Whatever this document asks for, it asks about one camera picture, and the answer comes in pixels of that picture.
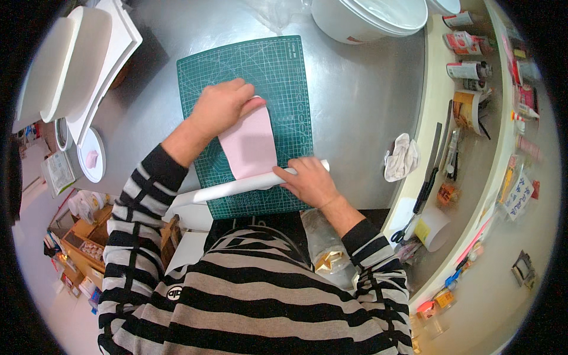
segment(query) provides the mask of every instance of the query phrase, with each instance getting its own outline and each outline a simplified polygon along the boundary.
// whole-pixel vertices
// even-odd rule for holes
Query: logo on sweater
[[[181,286],[174,286],[168,291],[168,300],[175,301],[181,295]]]

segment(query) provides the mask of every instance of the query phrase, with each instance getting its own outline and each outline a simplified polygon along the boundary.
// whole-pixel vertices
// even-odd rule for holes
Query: black and gray striped sleeve
[[[367,219],[343,238],[359,272],[356,299],[386,332],[401,354],[412,354],[406,272],[383,233]]]
[[[158,145],[134,170],[107,222],[105,277],[99,300],[98,342],[103,353],[128,353],[112,337],[133,312],[149,302],[164,277],[160,259],[162,216],[187,169]]]

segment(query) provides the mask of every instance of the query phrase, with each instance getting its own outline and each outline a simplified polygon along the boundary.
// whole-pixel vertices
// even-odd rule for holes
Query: rolling pin
[[[327,160],[321,160],[321,164],[329,171],[329,163]],[[296,170],[292,168],[286,168],[284,170],[294,175],[298,174]],[[245,193],[247,191],[270,188],[283,182],[286,181],[280,179],[273,172],[251,176],[177,195],[170,208],[187,206],[188,204],[209,201],[216,198]]]

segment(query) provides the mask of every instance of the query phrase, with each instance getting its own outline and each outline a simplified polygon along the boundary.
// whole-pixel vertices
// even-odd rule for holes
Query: paper sign
[[[394,212],[394,215],[391,220],[391,224],[389,229],[391,230],[400,230],[404,228],[404,226],[408,223],[408,221],[412,218],[414,214],[412,209],[414,208],[414,204],[416,203],[415,198],[410,197],[403,197],[400,199],[398,203],[398,207]]]
[[[525,208],[533,191],[534,187],[531,181],[524,173],[521,173],[517,183],[513,185],[509,197],[503,204],[505,210],[507,210],[507,214],[512,220],[515,220],[520,211]]]

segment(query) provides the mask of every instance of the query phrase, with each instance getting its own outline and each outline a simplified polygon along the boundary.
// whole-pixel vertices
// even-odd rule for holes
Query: green cutting mat
[[[267,100],[279,166],[311,156],[312,128],[300,36],[272,37],[225,45],[177,61],[183,116],[203,88],[241,77]],[[202,188],[235,180],[215,138],[195,160]],[[208,201],[214,219],[299,211],[309,208],[288,190],[274,186]]]

